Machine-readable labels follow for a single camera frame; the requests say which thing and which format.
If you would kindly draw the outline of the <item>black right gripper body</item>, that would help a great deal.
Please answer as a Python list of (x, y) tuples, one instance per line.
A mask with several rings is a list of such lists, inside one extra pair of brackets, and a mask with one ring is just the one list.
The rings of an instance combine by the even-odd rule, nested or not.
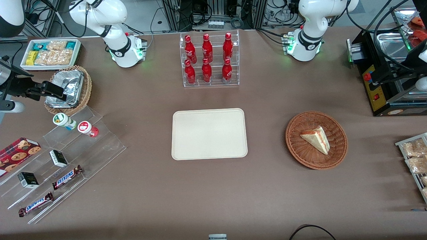
[(13, 97), (23, 97), (36, 100), (36, 97), (27, 93), (36, 83), (32, 80), (32, 74), (18, 74), (15, 72), (1, 71), (1, 100), (5, 100), (7, 95)]

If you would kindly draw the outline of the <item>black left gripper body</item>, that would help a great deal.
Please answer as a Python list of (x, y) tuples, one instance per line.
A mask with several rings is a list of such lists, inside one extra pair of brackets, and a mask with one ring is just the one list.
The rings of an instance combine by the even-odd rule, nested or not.
[(426, 66), (426, 47), (415, 47), (408, 53), (406, 59), (402, 64), (411, 68), (410, 70), (404, 70), (403, 68), (399, 71), (399, 79), (413, 79), (418, 77), (425, 77), (427, 73)]

